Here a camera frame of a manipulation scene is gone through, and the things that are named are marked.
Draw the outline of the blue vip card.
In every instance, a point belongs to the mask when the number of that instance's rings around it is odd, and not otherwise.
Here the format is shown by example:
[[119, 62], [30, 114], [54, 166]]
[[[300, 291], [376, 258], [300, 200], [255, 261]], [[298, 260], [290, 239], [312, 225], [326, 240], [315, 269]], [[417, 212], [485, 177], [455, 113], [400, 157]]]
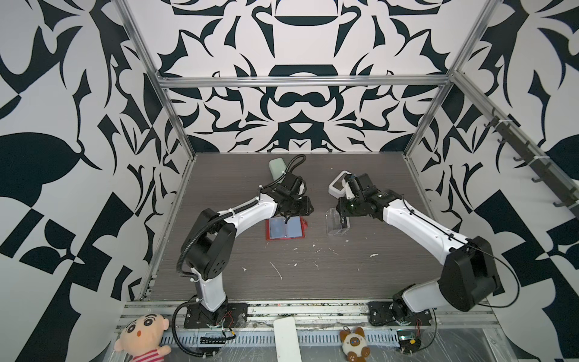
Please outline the blue vip card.
[[288, 238], [302, 238], [302, 219], [301, 217], [292, 217], [286, 224], [286, 236]]

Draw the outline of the red leather card holder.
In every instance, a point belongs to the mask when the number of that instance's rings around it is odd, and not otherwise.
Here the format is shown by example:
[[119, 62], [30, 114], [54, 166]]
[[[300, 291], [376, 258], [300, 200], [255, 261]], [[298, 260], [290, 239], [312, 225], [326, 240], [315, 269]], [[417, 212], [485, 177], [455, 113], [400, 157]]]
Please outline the red leather card holder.
[[305, 238], [308, 227], [303, 217], [274, 217], [266, 220], [265, 238], [267, 241], [292, 240]]

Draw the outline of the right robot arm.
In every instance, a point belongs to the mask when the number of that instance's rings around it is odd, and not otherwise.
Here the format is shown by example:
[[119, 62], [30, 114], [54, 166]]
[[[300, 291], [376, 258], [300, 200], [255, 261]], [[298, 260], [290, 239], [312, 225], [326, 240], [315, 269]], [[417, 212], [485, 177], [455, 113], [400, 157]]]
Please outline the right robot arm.
[[455, 233], [414, 208], [402, 195], [380, 190], [367, 174], [342, 172], [328, 187], [340, 217], [372, 217], [409, 236], [442, 265], [441, 276], [414, 284], [393, 298], [395, 318], [452, 306], [469, 312], [501, 287], [487, 240]]

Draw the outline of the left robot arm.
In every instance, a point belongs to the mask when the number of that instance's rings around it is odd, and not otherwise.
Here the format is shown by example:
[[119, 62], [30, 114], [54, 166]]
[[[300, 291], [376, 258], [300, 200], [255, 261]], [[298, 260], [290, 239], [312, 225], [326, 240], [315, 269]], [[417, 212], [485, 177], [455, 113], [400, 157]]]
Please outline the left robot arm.
[[257, 196], [241, 205], [201, 212], [180, 248], [176, 273], [195, 283], [205, 310], [216, 312], [226, 304], [222, 274], [236, 238], [272, 217], [289, 220], [310, 215], [314, 208], [306, 191], [304, 179], [287, 172], [280, 182], [260, 188]]

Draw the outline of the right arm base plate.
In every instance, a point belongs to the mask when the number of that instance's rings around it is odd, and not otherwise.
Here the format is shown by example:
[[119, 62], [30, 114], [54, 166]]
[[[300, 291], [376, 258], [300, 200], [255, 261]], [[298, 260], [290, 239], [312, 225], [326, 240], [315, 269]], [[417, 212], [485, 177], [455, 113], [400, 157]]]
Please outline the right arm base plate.
[[412, 312], [403, 302], [372, 301], [367, 303], [368, 320], [374, 327], [431, 326], [429, 311]]

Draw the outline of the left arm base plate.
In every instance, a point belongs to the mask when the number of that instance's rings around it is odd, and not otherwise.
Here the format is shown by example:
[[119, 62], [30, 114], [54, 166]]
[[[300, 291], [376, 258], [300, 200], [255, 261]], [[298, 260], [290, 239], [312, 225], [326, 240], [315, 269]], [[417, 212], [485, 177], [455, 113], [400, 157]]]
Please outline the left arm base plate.
[[225, 301], [217, 310], [211, 312], [200, 303], [187, 306], [185, 329], [201, 329], [224, 326], [237, 327], [247, 320], [247, 303], [228, 303]]

